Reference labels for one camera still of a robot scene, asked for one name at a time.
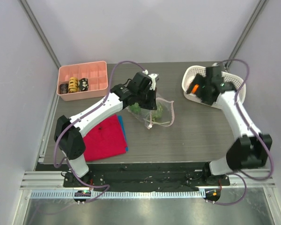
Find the clear zip top bag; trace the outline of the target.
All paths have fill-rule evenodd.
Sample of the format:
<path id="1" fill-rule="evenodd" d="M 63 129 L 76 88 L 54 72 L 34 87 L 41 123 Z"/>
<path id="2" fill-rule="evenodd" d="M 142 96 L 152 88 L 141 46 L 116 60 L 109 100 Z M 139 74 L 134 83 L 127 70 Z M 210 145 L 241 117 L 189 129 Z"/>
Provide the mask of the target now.
<path id="1" fill-rule="evenodd" d="M 147 110 L 135 103 L 128 106 L 126 110 L 131 113 L 138 121 L 144 123 L 147 129 L 151 129 L 154 125 L 162 127 L 170 127 L 175 119 L 174 101 L 166 100 L 161 95 L 156 95 L 156 110 Z"/>

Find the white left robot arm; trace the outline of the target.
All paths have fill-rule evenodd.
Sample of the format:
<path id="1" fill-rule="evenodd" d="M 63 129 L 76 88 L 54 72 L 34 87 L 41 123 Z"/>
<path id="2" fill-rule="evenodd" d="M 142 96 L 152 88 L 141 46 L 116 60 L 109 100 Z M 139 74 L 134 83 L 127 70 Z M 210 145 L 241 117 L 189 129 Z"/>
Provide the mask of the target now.
<path id="1" fill-rule="evenodd" d="M 89 167 L 84 151 L 86 145 L 83 138 L 86 134 L 106 118 L 124 110 L 128 106 L 138 104 L 140 108 L 156 110 L 156 83 L 158 74 L 138 72 L 133 79 L 124 84 L 115 85 L 110 92 L 83 112 L 67 118 L 61 116 L 57 120 L 55 142 L 75 173 L 74 181 L 80 187 L 90 183 Z"/>

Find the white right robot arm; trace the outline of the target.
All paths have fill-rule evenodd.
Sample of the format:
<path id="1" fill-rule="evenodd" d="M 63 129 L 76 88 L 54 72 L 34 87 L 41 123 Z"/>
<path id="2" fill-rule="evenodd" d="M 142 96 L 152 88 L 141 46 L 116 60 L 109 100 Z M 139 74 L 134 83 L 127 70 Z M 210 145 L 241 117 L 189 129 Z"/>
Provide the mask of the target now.
<path id="1" fill-rule="evenodd" d="M 273 141 L 246 112 L 246 85 L 241 77 L 222 71 L 220 66 L 191 66 L 183 76 L 182 90 L 186 99 L 222 110 L 234 136 L 226 155 L 206 164 L 204 183 L 213 185 L 220 175 L 265 166 Z"/>

